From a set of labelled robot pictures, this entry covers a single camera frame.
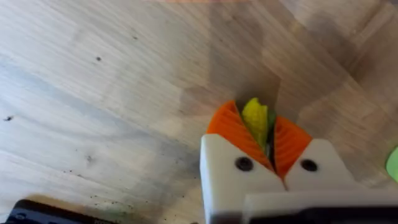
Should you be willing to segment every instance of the yellow object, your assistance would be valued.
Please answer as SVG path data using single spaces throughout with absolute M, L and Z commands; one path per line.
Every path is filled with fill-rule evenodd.
M 263 150 L 265 150 L 268 135 L 267 112 L 268 107 L 261 105 L 258 98 L 253 98 L 246 103 L 242 111 L 242 119 L 246 127 Z

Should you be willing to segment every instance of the black screw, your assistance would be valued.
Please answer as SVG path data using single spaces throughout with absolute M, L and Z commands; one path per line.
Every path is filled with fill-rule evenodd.
M 300 164 L 307 171 L 316 172 L 318 170 L 318 165 L 311 159 L 304 159 Z
M 247 172 L 253 170 L 254 164 L 252 160 L 247 157 L 239 157 L 235 161 L 235 166 L 241 171 Z

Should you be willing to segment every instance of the orange soft gripper pad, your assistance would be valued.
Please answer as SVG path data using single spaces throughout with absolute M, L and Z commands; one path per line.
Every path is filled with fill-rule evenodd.
M 221 106 L 210 121 L 207 134 L 219 134 L 254 160 L 273 170 L 271 163 L 245 127 L 235 101 Z
M 312 137 L 286 118 L 278 116 L 275 122 L 274 155 L 275 169 L 284 178 Z

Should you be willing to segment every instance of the wooden table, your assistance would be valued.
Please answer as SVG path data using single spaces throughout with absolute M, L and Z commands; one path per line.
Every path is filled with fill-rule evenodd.
M 204 223 L 200 138 L 258 96 L 355 178 L 395 187 L 398 18 L 376 0 L 0 4 L 0 218 L 22 198 Z

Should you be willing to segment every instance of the green lid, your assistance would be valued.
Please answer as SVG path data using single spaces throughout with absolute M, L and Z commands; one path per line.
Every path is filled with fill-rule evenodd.
M 398 146 L 392 151 L 386 162 L 387 173 L 398 182 Z

